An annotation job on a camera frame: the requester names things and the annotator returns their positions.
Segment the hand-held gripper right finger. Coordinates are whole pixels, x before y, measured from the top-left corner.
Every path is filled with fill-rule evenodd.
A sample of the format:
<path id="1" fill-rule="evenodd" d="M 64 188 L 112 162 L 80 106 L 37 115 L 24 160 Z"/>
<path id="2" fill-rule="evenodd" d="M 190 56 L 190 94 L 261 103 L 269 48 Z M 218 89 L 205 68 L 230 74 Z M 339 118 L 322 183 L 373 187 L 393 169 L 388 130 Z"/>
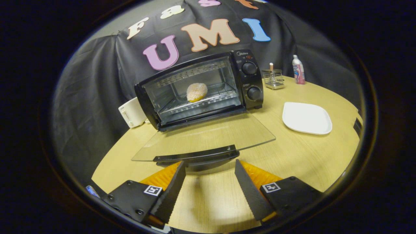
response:
<path id="1" fill-rule="evenodd" d="M 295 176 L 283 179 L 241 160 L 235 161 L 235 176 L 254 219 L 260 222 L 292 217 L 324 196 Z"/>

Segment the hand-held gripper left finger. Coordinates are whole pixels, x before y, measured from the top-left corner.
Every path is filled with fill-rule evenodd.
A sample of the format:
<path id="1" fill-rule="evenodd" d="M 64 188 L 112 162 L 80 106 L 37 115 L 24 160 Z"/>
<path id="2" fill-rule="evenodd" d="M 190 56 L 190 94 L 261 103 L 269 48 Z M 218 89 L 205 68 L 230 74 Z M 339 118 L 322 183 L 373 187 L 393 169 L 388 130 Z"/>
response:
<path id="1" fill-rule="evenodd" d="M 103 196 L 103 201 L 143 225 L 163 228 L 169 222 L 186 176 L 186 163 L 174 163 L 135 182 L 127 180 Z"/>

